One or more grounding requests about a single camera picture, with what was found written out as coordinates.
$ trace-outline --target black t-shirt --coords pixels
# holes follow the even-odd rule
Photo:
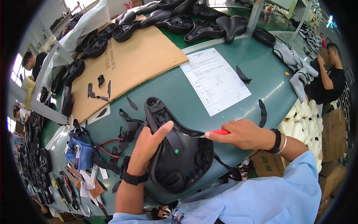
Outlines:
[[[32,68],[32,76],[34,77],[35,81],[37,79],[37,76],[39,75],[42,63],[44,62],[46,56],[46,52],[41,52],[36,56],[36,63],[35,66]]]
[[[309,87],[307,95],[314,99],[317,104],[335,101],[343,93],[345,86],[344,70],[332,67],[327,74],[333,83],[332,90],[326,90],[324,88],[321,77],[315,77],[311,84],[307,85],[307,87]]]

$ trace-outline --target red knife handle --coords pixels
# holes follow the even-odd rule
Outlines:
[[[224,129],[219,129],[219,130],[214,130],[214,131],[211,131],[212,133],[215,133],[215,134],[221,134],[221,135],[227,135],[227,134],[230,134],[230,132],[224,130]]]

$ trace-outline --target hand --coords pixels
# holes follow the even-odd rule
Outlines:
[[[153,135],[150,128],[143,127],[128,164],[128,174],[142,176],[146,173],[149,160],[153,157],[165,136],[173,129],[173,126],[173,121],[168,121]]]
[[[270,150],[275,144],[275,133],[269,129],[260,128],[249,119],[232,120],[224,123],[222,129],[230,132],[228,135],[219,135],[206,132],[207,139],[232,144],[240,149]]]
[[[323,66],[326,65],[326,63],[324,62],[324,59],[322,58],[322,56],[320,54],[317,55],[317,60],[318,60],[319,65],[323,65]]]

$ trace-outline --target tag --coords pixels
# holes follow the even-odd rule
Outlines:
[[[98,170],[98,165],[95,164],[92,168],[92,173],[91,173],[91,178],[89,180],[89,182],[94,185],[95,181],[96,181],[96,176],[97,176],[97,170]]]
[[[103,180],[108,179],[107,170],[100,168]]]

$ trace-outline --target black wristband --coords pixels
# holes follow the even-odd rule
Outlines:
[[[281,132],[277,129],[270,129],[276,134],[275,144],[274,147],[270,150],[267,150],[269,153],[278,153],[280,151],[280,145],[281,145]]]

